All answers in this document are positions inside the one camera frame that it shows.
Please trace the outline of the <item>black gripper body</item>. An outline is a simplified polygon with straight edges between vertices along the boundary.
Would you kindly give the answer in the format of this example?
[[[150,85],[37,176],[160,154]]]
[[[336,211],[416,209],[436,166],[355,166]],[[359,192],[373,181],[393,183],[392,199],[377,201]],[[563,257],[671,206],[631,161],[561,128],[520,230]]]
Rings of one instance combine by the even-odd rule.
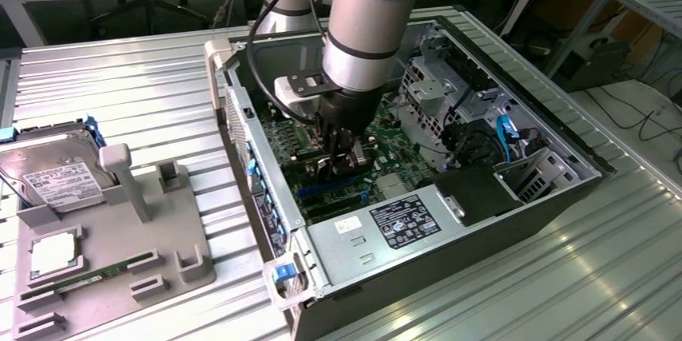
[[[333,128],[364,133],[372,122],[381,100],[381,88],[351,91],[340,88],[320,97],[319,114]]]

